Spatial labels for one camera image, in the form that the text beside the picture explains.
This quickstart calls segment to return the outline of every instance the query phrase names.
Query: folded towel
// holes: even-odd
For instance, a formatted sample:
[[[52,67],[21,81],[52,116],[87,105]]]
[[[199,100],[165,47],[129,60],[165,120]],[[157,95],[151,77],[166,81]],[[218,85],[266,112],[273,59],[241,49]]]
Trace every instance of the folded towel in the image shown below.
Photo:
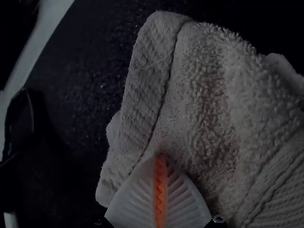
[[[134,167],[162,152],[235,227],[302,224],[303,113],[277,57],[218,26],[152,14],[107,127],[97,201],[108,206]]]

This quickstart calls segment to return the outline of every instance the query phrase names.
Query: white plastic piece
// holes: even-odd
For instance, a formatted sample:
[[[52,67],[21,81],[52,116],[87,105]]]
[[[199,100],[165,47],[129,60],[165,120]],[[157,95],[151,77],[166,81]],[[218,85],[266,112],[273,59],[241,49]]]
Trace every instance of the white plastic piece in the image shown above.
[[[40,53],[74,0],[40,0],[39,14],[25,47],[12,70],[6,86],[0,91],[0,161],[4,149],[4,123],[13,96],[24,86]]]
[[[105,214],[115,228],[157,228],[155,221],[155,157],[137,167],[120,187]],[[202,228],[212,219],[192,181],[166,164],[164,228]]]
[[[5,228],[18,228],[18,221],[16,214],[13,213],[4,213],[4,224]]]

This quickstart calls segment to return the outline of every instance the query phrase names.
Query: dark carpet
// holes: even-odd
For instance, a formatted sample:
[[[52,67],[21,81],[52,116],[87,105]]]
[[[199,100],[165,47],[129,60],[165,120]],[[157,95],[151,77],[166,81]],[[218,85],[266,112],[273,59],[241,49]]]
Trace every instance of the dark carpet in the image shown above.
[[[120,108],[139,28],[156,10],[238,32],[257,51],[284,54],[298,72],[302,5],[196,0],[76,0],[26,87],[43,93],[50,124],[18,164],[22,227],[87,227],[106,158],[105,127]]]

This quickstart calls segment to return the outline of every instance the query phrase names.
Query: terry cloth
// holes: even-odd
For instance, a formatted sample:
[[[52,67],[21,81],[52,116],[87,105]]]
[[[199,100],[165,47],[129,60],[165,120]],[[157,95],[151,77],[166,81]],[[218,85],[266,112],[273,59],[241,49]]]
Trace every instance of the terry cloth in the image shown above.
[[[133,48],[121,109],[107,127],[97,201],[108,206],[132,170],[162,152],[229,224],[302,227],[304,131],[295,91],[304,83],[288,64],[257,54],[227,29],[152,14]],[[290,83],[288,74],[303,84]]]

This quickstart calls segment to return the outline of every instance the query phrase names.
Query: metal screw head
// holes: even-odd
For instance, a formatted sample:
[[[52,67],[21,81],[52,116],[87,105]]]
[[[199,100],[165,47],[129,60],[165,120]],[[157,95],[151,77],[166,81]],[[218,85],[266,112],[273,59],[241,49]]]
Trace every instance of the metal screw head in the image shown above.
[[[213,217],[215,223],[225,223],[225,219],[221,215],[216,215]]]
[[[103,221],[102,221],[101,219],[99,219],[99,220],[96,221],[94,224],[95,224],[96,226],[101,226],[102,223],[103,223]]]

